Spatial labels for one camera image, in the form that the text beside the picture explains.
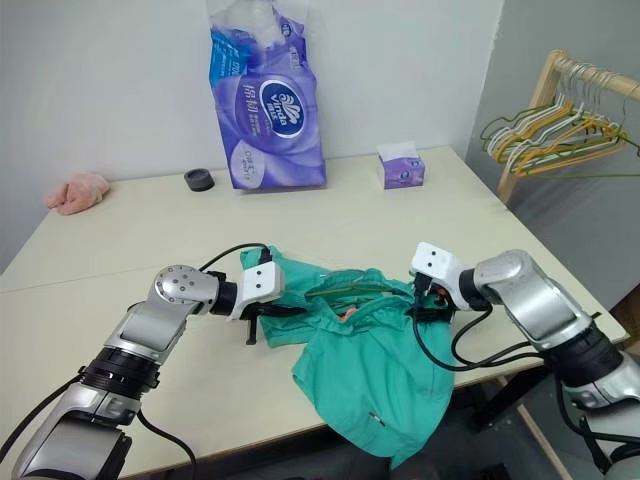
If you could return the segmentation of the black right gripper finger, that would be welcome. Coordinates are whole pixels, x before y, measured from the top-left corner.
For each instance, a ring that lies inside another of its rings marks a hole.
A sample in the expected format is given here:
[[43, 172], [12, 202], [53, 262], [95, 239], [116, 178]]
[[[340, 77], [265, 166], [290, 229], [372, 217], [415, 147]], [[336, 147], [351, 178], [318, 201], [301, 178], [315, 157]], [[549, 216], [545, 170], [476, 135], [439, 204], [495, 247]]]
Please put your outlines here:
[[451, 311], [444, 309], [427, 309], [412, 307], [406, 315], [416, 322], [450, 322]]

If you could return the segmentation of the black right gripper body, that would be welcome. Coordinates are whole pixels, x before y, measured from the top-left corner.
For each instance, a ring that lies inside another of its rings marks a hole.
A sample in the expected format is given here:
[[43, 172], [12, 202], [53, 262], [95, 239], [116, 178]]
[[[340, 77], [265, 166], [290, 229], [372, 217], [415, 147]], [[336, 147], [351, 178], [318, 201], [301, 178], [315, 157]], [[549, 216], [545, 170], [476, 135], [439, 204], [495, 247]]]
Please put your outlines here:
[[450, 310], [454, 314], [454, 303], [449, 292], [442, 286], [432, 283], [427, 292], [427, 309]]

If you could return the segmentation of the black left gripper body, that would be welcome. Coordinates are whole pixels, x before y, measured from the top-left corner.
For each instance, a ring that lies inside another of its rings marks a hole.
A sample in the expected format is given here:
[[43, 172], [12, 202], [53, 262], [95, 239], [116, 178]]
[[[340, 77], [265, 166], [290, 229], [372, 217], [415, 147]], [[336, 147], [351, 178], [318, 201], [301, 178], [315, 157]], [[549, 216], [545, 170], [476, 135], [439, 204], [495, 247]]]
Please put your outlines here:
[[261, 315], [283, 318], [289, 315], [289, 309], [273, 302], [253, 302], [243, 308], [240, 319], [256, 320]]

